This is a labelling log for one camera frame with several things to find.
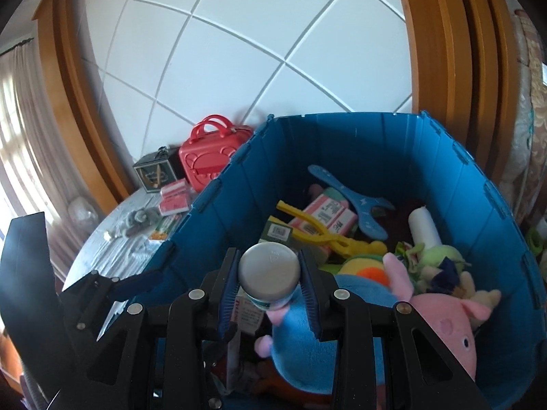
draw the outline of pink plush toy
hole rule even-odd
[[[414,287],[408,272],[391,253],[384,256],[384,270],[395,297],[410,303],[418,311],[474,381],[477,352],[469,319],[473,317],[485,321],[490,317],[491,309],[468,299],[437,293],[413,297]]]

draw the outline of white paper roll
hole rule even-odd
[[[425,206],[410,213],[409,227],[414,245],[423,243],[425,245],[424,249],[427,250],[442,244],[435,222],[433,222],[433,218]]]

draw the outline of curtain rod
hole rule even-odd
[[[13,51],[17,46],[26,45],[26,43],[29,43],[29,42],[31,42],[32,40],[34,40],[34,37],[29,38],[29,39],[26,39],[26,40],[23,40],[23,41],[20,41],[20,42],[17,43],[16,45],[13,45],[10,49],[6,49],[4,52],[0,52],[0,57],[2,57],[4,54],[7,54],[7,53],[10,52],[10,51]]]

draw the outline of yellow tongs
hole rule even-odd
[[[319,222],[315,217],[299,210],[298,208],[290,206],[284,201],[277,202],[277,209],[308,222],[318,232],[318,234],[308,234],[298,228],[293,227],[293,237],[300,242],[314,245],[328,245],[332,251],[340,254],[340,256],[345,257],[346,259],[360,254],[376,254],[378,256],[384,256],[384,254],[387,253],[387,247],[383,242],[374,241],[367,243],[356,241],[355,239],[345,237],[341,234],[331,233],[327,227],[325,227],[325,225]],[[277,217],[270,216],[270,220],[272,222],[286,225],[286,223],[279,220]]]

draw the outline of blue plush toy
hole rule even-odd
[[[369,303],[392,307],[398,301],[387,288],[369,279],[349,274],[338,274],[335,278],[340,288],[358,294]],[[271,355],[279,374],[293,387],[310,393],[331,394],[337,342],[315,339],[308,325],[300,286],[288,308],[268,312],[268,316],[273,323],[273,334],[256,341],[256,352],[262,357]],[[385,380],[379,338],[374,339],[374,358],[376,383],[381,385]]]

